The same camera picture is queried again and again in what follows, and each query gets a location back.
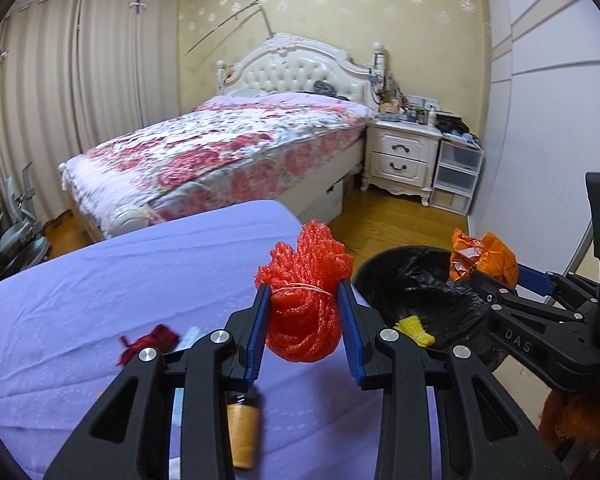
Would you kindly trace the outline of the red foam fruit net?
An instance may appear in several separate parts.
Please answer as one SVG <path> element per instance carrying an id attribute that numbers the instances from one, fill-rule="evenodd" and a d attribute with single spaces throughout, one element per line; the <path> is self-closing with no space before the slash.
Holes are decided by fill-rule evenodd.
<path id="1" fill-rule="evenodd" d="M 341 330 L 338 284 L 352 276 L 353 257 L 315 220 L 302 226 L 297 244 L 278 242 L 254 284 L 271 289 L 266 344 L 285 361 L 313 363 L 337 348 Z"/>

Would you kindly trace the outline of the orange plastic wrapper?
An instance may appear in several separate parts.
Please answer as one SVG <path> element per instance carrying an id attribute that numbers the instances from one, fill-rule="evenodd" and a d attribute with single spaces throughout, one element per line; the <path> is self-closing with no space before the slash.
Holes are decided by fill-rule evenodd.
<path id="1" fill-rule="evenodd" d="M 487 232 L 483 238 L 475 238 L 455 229 L 449 277 L 454 282 L 468 281 L 474 271 L 508 287 L 515 287 L 519 280 L 515 254 L 495 234 Z"/>

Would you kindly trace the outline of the light blue sachet stick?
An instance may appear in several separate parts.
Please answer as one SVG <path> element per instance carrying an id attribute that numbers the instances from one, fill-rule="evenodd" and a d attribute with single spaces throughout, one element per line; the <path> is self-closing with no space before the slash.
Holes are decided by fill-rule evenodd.
<path id="1" fill-rule="evenodd" d="M 180 341 L 174 348 L 174 352 L 187 350 L 192 348 L 194 344 L 196 344 L 197 340 L 204 336 L 202 330 L 197 326 L 192 326 L 187 330 L 187 332 L 181 336 Z"/>

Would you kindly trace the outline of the dark red ribbon bundle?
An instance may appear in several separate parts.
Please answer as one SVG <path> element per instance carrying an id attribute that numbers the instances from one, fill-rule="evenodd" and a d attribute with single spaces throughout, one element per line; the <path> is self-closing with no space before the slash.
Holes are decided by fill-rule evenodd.
<path id="1" fill-rule="evenodd" d="M 156 325 L 152 331 L 137 340 L 129 342 L 125 336 L 119 338 L 123 352 L 119 358 L 119 366 L 127 366 L 129 362 L 145 348 L 154 348 L 160 353 L 169 353 L 175 349 L 180 342 L 180 335 L 164 324 Z"/>

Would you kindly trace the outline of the black lined trash bin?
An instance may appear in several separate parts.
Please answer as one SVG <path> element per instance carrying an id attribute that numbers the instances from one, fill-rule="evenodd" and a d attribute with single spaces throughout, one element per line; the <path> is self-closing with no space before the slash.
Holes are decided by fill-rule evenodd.
<path id="1" fill-rule="evenodd" d="M 436 340 L 432 348 L 464 344 L 488 370 L 496 370 L 507 352 L 486 334 L 490 306 L 468 283 L 450 278 L 450 260 L 442 248 L 391 248 L 363 263 L 353 285 L 388 326 L 416 315 Z"/>

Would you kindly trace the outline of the yellow foam net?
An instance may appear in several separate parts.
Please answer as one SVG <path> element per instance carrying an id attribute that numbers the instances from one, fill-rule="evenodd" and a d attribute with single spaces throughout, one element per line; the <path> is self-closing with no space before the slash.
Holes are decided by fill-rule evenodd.
<path id="1" fill-rule="evenodd" d="M 436 338 L 425 330 L 417 315 L 401 318 L 394 328 L 401 334 L 411 338 L 420 348 L 430 348 L 436 343 Z"/>

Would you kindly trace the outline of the white under-bed storage box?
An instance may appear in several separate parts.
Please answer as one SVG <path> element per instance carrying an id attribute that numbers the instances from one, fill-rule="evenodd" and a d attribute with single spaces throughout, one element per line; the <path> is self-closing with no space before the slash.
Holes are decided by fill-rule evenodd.
<path id="1" fill-rule="evenodd" d="M 302 224 L 315 220 L 329 224 L 342 213 L 343 180 L 321 188 L 309 180 L 300 182 L 277 197 Z"/>

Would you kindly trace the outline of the clear plastic drawer unit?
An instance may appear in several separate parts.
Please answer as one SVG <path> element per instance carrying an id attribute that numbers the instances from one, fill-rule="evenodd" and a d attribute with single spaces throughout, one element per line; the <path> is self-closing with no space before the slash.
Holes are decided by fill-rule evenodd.
<path id="1" fill-rule="evenodd" d="M 439 145 L 430 205 L 467 216 L 479 181 L 483 149 L 475 142 L 444 136 Z"/>

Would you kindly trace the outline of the white two-drawer nightstand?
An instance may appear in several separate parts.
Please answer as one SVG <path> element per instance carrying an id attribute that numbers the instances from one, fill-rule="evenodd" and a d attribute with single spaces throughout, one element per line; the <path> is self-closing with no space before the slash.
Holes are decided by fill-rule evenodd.
<path id="1" fill-rule="evenodd" d="M 375 119 L 366 128 L 362 188 L 418 196 L 428 207 L 442 133 L 414 122 Z"/>

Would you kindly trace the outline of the white bed with floral quilt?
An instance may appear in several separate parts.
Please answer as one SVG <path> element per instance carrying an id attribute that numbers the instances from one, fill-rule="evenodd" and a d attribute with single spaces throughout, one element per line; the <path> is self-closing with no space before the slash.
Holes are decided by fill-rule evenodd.
<path id="1" fill-rule="evenodd" d="M 216 92 L 189 113 L 102 142 L 59 166 L 71 210 L 92 240 L 250 200 L 300 182 L 329 188 L 361 169 L 378 110 L 370 64 L 279 32 L 235 64 L 216 66 Z"/>

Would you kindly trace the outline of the nightstand clutter bottles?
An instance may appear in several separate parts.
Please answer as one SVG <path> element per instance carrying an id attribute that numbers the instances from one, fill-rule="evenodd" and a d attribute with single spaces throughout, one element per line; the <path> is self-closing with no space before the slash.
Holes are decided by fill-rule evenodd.
<path id="1" fill-rule="evenodd" d="M 444 136 L 456 136 L 466 142 L 479 143 L 463 118 L 442 110 L 437 100 L 423 96 L 408 96 L 394 82 L 392 73 L 381 77 L 370 72 L 370 85 L 379 102 L 376 118 L 385 122 L 414 122 L 434 127 Z"/>

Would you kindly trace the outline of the beige pleated curtain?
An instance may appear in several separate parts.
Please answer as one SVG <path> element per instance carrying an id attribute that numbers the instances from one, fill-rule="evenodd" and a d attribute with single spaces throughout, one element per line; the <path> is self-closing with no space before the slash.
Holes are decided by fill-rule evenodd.
<path id="1" fill-rule="evenodd" d="M 30 165 L 34 206 L 68 208 L 58 167 L 178 114 L 178 0 L 35 0 L 0 25 L 0 179 Z"/>

